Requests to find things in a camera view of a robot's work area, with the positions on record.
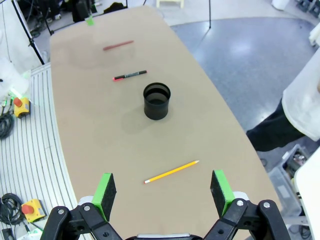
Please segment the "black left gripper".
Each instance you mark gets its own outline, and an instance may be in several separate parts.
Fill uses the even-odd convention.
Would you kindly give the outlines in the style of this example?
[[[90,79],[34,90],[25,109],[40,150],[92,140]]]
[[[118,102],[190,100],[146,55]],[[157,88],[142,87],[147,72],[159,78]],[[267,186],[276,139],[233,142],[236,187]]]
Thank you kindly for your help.
[[[90,15],[89,0],[73,0],[72,1],[72,19],[75,23],[85,20],[88,26],[94,25],[93,16]]]

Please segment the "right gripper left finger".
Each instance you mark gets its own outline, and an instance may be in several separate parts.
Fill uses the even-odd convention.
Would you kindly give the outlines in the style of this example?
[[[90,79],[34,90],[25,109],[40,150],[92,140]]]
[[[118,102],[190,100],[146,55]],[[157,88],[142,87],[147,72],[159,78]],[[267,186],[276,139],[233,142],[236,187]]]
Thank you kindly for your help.
[[[112,173],[104,173],[89,202],[70,210],[65,206],[54,207],[42,232],[44,240],[78,240],[90,234],[95,240],[119,240],[120,236],[109,223],[116,196]]]

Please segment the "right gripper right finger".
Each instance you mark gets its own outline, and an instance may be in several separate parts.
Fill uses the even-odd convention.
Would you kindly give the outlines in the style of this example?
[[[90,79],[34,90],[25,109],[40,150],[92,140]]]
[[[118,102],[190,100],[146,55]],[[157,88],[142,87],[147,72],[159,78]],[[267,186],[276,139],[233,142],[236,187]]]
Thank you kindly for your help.
[[[232,240],[238,230],[249,231],[254,240],[289,240],[290,235],[276,203],[271,199],[257,205],[236,198],[222,170],[213,170],[210,191],[219,219],[205,240]]]

